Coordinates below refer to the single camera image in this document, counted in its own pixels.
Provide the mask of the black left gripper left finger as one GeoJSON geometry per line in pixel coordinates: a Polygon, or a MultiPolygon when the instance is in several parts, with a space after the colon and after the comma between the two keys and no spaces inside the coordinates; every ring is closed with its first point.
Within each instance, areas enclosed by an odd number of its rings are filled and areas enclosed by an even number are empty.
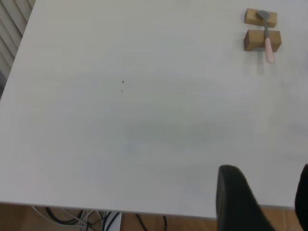
{"type": "Polygon", "coordinates": [[[216,190],[219,231],[273,231],[239,168],[222,165],[216,190]]]}

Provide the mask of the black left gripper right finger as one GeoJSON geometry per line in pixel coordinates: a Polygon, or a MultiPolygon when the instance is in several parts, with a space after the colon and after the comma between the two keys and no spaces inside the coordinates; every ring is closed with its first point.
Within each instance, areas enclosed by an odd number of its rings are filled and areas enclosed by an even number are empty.
{"type": "Polygon", "coordinates": [[[308,230],[308,165],[305,164],[295,196],[295,213],[300,226],[308,230]]]}

